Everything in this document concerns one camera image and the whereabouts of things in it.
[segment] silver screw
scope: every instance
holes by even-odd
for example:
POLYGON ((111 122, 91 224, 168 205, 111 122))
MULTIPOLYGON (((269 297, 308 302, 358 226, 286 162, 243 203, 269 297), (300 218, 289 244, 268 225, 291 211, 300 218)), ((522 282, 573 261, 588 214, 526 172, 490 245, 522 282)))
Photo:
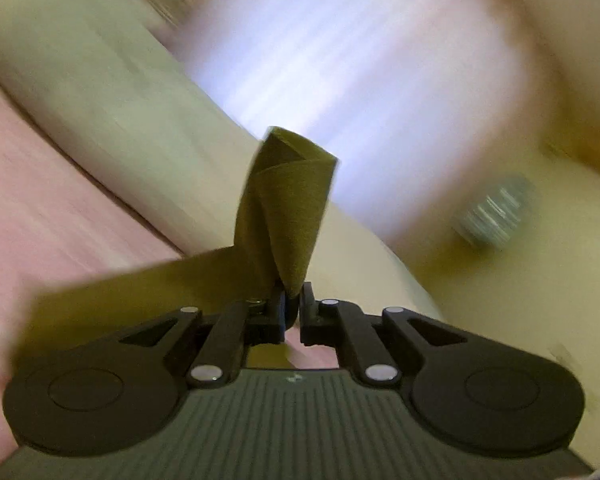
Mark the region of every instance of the silver screw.
POLYGON ((398 376, 398 370, 389 365, 371 365, 365 375, 374 381, 391 381, 398 376))
POLYGON ((197 381, 208 383, 222 377, 222 369, 215 365, 200 365, 193 368, 191 377, 197 381))

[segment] blurry metallic object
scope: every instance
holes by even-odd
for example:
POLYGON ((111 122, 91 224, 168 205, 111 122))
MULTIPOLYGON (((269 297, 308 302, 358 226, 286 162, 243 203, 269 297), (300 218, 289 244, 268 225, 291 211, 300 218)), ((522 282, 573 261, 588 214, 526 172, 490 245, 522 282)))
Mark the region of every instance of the blurry metallic object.
POLYGON ((523 175, 506 176, 485 198, 457 218, 456 231, 471 245, 503 249, 522 221, 532 189, 523 175))

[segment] pink surface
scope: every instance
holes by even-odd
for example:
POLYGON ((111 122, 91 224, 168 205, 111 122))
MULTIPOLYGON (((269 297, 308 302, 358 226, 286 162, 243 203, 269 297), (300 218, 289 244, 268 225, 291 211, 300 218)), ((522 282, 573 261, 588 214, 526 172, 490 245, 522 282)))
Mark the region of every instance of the pink surface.
MULTIPOLYGON (((40 137, 0 93, 0 398, 26 291, 177 254, 40 137)), ((0 460, 15 443, 0 406, 0 460)))

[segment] ribbed gray surface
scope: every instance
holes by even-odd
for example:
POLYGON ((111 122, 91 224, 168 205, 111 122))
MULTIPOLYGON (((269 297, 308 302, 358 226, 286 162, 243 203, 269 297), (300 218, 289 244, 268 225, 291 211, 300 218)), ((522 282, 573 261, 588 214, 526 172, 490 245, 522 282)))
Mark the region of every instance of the ribbed gray surface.
POLYGON ((348 372, 244 370, 221 390, 190 394, 151 439, 94 458, 22 448, 0 480, 409 479, 554 480, 588 471, 567 451, 496 460, 426 433, 391 391, 348 372))

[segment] cloth fold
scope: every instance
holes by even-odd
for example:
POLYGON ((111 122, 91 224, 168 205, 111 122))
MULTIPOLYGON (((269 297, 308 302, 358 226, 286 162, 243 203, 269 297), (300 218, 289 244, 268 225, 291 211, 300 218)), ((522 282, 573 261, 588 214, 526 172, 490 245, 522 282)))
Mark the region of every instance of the cloth fold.
POLYGON ((14 348, 13 363, 86 343, 181 306, 212 314, 232 301, 266 298, 276 280, 296 296, 336 162, 303 137, 272 128, 252 163, 231 247, 40 295, 14 348))

